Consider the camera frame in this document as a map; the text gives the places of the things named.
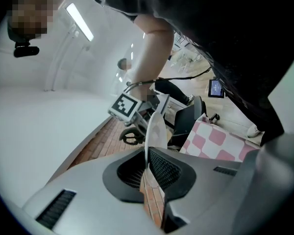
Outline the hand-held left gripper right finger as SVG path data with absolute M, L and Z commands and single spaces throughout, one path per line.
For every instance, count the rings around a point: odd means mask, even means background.
M 202 214 L 236 176 L 240 162 L 196 157 L 163 148 L 148 151 L 151 173 L 164 192 L 161 229 L 173 232 Z

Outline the person's right hand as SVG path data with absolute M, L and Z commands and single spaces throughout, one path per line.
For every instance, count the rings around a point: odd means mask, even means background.
M 139 99 L 144 102 L 156 104 L 158 102 L 157 94 L 153 90 L 153 83 L 139 84 L 138 86 Z

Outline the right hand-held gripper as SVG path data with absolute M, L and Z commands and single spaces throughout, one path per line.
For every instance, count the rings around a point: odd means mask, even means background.
M 148 95 L 147 101 L 121 93 L 108 109 L 108 114 L 122 121 L 125 126 L 134 125 L 142 135 L 146 134 L 149 120 L 154 112 L 161 114 L 160 100 L 155 93 Z

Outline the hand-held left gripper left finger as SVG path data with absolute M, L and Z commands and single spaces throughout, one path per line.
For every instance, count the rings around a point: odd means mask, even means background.
M 58 235 L 161 235 L 140 191 L 144 149 L 73 166 L 46 184 L 24 211 Z

